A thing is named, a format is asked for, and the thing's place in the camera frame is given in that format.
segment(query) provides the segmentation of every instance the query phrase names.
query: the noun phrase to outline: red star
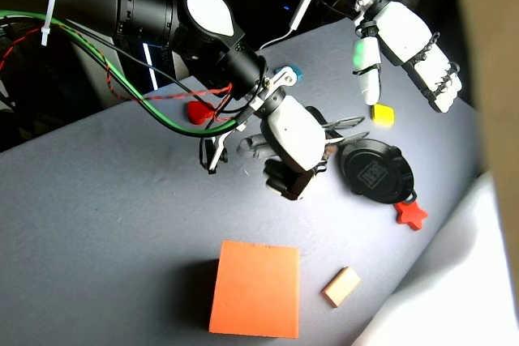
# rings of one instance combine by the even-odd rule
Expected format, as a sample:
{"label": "red star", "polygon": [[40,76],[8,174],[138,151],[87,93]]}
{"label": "red star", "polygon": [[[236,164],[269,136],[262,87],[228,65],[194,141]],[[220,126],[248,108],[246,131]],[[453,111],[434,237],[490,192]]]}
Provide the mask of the red star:
{"label": "red star", "polygon": [[418,206],[417,202],[411,204],[394,204],[398,212],[397,223],[407,224],[414,231],[422,228],[422,221],[427,218],[427,213]]}

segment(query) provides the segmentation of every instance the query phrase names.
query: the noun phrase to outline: table surface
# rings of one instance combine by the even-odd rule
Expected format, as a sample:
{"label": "table surface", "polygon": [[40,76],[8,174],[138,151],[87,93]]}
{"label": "table surface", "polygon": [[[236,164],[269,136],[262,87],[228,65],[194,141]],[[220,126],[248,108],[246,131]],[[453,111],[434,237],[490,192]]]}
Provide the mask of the table surface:
{"label": "table surface", "polygon": [[[328,120],[368,115],[351,74],[349,20],[263,51],[271,69],[298,66],[288,92]],[[266,189],[263,161],[234,153],[208,176],[198,141],[130,102],[0,154],[0,343],[16,345],[350,344],[422,253],[478,173],[477,116],[457,101],[435,113],[385,59],[381,103],[397,121],[358,131],[398,146],[414,171],[424,228],[396,223],[392,206],[351,194],[337,157],[305,198]],[[200,88],[194,79],[186,84]],[[162,88],[158,93],[177,91]],[[183,118],[184,103],[159,103]],[[301,250],[299,339],[207,332],[225,239]],[[362,278],[333,309],[320,295],[343,267]]]}

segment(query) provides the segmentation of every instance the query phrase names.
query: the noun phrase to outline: green cable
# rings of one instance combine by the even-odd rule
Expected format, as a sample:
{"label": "green cable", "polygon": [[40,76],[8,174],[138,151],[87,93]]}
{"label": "green cable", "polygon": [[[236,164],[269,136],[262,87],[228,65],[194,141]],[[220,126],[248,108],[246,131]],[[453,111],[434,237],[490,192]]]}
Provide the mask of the green cable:
{"label": "green cable", "polygon": [[[45,15],[43,14],[36,14],[32,12],[25,12],[25,11],[5,11],[0,10],[0,17],[3,16],[28,16],[36,19],[42,19],[45,20]],[[225,124],[215,127],[213,129],[209,130],[193,130],[188,129],[184,126],[179,125],[176,122],[173,122],[171,119],[166,117],[160,110],[158,110],[154,105],[152,105],[148,100],[145,100],[144,97],[140,94],[140,92],[131,84],[119,70],[112,65],[112,63],[108,59],[104,59],[101,54],[95,49],[95,47],[92,46],[92,44],[85,40],[82,36],[76,34],[73,30],[71,30],[69,27],[67,27],[65,24],[60,22],[59,20],[52,18],[52,23],[58,25],[64,32],[66,32],[69,36],[72,36],[76,42],[79,42],[85,49],[90,51],[92,54],[94,54],[97,58],[102,60],[103,62],[106,61],[109,64],[109,67],[111,71],[123,82],[123,87],[133,96],[135,96],[137,99],[139,99],[139,103],[156,119],[159,120],[162,124],[169,127],[171,130],[176,131],[183,135],[188,135],[191,137],[213,137],[216,135],[220,135],[223,132],[230,131],[238,125],[235,119],[231,119]]]}

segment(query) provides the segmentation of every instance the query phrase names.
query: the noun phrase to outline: yellow block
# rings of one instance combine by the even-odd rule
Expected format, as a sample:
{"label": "yellow block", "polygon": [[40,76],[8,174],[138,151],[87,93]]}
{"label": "yellow block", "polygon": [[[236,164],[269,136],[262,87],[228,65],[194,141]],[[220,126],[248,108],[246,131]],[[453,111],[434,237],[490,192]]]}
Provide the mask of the yellow block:
{"label": "yellow block", "polygon": [[348,297],[348,295],[360,283],[360,277],[351,267],[345,267],[323,290],[323,294],[336,308]]}
{"label": "yellow block", "polygon": [[387,105],[374,105],[371,119],[377,125],[391,127],[395,122],[395,110]]}

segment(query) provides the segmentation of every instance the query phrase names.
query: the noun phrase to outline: orange box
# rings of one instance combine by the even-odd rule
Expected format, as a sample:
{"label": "orange box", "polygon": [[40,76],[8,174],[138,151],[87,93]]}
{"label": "orange box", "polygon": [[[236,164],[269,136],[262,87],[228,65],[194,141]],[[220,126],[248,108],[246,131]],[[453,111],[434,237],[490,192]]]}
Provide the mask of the orange box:
{"label": "orange box", "polygon": [[209,332],[298,338],[299,249],[223,241]]}

